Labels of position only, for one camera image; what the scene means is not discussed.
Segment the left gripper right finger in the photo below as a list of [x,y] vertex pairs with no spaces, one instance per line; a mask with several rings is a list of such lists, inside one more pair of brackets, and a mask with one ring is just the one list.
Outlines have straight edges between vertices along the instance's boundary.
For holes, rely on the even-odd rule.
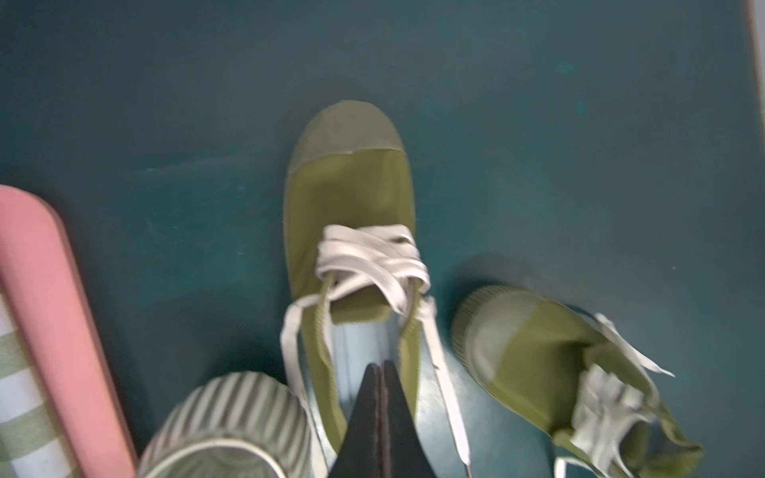
[[436,478],[416,432],[398,370],[389,360],[381,372],[380,467],[386,478]]

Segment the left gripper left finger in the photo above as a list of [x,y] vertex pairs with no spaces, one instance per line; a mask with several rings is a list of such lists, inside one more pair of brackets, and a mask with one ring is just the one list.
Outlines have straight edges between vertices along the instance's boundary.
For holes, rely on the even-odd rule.
[[381,368],[377,364],[370,364],[365,370],[351,421],[329,478],[382,476],[381,383]]

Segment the olive shoe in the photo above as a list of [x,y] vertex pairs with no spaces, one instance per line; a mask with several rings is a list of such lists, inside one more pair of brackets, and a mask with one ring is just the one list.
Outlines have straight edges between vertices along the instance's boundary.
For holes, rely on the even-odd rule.
[[553,474],[689,477],[703,456],[653,380],[663,368],[602,314],[535,292],[480,287],[452,321],[454,350],[474,382],[567,450]]
[[333,325],[404,319],[402,390],[416,408],[420,356],[428,353],[452,439],[464,465],[470,446],[446,366],[414,227],[414,186],[398,130],[376,106],[341,101],[306,125],[289,163],[284,196],[285,256],[292,303],[280,334],[289,388],[308,412],[312,468],[323,477],[349,419],[332,363]]

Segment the light blue insole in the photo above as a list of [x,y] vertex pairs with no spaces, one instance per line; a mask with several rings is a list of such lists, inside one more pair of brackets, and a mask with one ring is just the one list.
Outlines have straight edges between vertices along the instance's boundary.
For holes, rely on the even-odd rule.
[[384,321],[333,325],[332,363],[340,408],[346,419],[353,413],[366,368],[392,362],[398,376],[404,377],[400,358],[402,316],[392,313]]

